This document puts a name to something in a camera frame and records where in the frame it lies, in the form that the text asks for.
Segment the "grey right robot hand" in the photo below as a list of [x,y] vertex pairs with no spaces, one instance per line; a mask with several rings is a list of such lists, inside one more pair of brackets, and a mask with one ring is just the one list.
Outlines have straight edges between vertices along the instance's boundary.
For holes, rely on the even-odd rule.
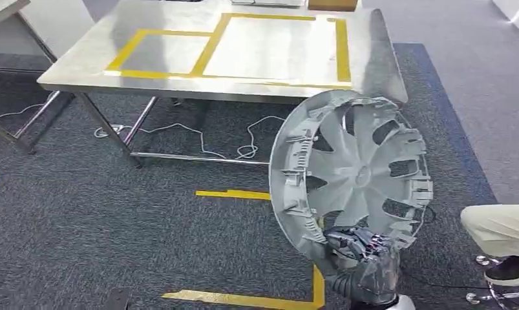
[[[399,253],[393,239],[357,226],[332,227],[324,236],[328,249],[344,261],[328,259],[332,268],[324,279],[336,293],[372,306],[397,300]],[[353,266],[346,267],[348,262]]]

